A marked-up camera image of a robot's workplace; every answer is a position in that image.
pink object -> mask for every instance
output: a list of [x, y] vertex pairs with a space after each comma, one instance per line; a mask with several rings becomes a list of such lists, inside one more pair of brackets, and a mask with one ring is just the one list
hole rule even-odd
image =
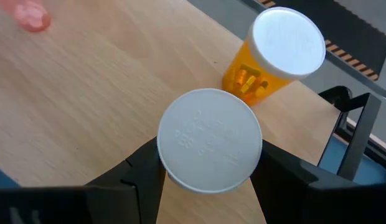
[[0, 5], [29, 32], [48, 28], [51, 17], [40, 0], [0, 0]]

pill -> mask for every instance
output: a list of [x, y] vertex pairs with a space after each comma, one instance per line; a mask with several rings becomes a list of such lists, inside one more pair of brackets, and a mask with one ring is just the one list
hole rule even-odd
[[260, 87], [262, 82], [263, 82], [263, 77], [262, 76], [257, 77], [254, 81], [253, 88], [257, 89], [258, 87]]
[[261, 85], [257, 88], [257, 90], [255, 90], [255, 96], [261, 97], [265, 93], [265, 90], [267, 87], [268, 87], [268, 82], [263, 81]]
[[225, 86], [227, 91], [233, 90], [233, 84], [235, 83], [235, 70], [228, 74], [228, 78], [225, 79]]
[[247, 71], [244, 69], [239, 69], [236, 74], [236, 84], [243, 85]]
[[255, 77], [258, 77], [258, 76], [261, 75], [261, 72], [260, 72], [259, 70], [255, 69], [255, 68], [253, 68], [253, 67], [250, 67], [250, 66], [248, 66], [248, 65], [245, 65], [245, 64], [242, 64], [242, 65], [240, 66], [240, 69], [246, 70], [250, 75], [253, 75], [253, 76], [255, 76]]
[[251, 85], [253, 84], [253, 82], [255, 81], [255, 76], [250, 76], [250, 78], [248, 78], [247, 82], [244, 83], [244, 86], [241, 87], [240, 91], [242, 93], [246, 93], [247, 90], [251, 87]]
[[254, 97], [255, 97], [254, 92], [249, 92], [249, 93], [247, 93], [246, 95], [243, 96], [242, 100], [247, 103], [250, 100], [252, 100]]

orange pill bottle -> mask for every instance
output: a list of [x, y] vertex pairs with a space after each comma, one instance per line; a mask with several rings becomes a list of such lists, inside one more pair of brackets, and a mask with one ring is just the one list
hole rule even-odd
[[225, 72], [222, 88], [254, 105], [323, 63], [324, 39], [302, 13], [285, 7], [263, 11]]

white bottle cap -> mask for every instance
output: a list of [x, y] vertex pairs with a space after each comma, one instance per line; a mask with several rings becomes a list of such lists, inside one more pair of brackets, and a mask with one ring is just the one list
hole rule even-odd
[[302, 13], [285, 7], [259, 14], [247, 42], [258, 64], [280, 78], [307, 77], [322, 65], [326, 54], [318, 27]]
[[201, 89], [182, 95], [164, 112], [157, 147], [173, 181], [214, 194], [250, 177], [260, 159], [262, 135], [257, 117], [242, 100]]

wooden table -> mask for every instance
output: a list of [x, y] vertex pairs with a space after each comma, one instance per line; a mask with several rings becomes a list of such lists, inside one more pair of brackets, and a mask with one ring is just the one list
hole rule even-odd
[[[47, 0], [47, 32], [0, 10], [0, 168], [23, 186], [82, 185], [156, 135], [167, 106], [220, 88], [242, 41], [186, 0]], [[338, 111], [300, 82], [253, 108], [264, 138], [316, 164]], [[251, 183], [197, 195], [169, 180], [159, 223], [260, 223]]]

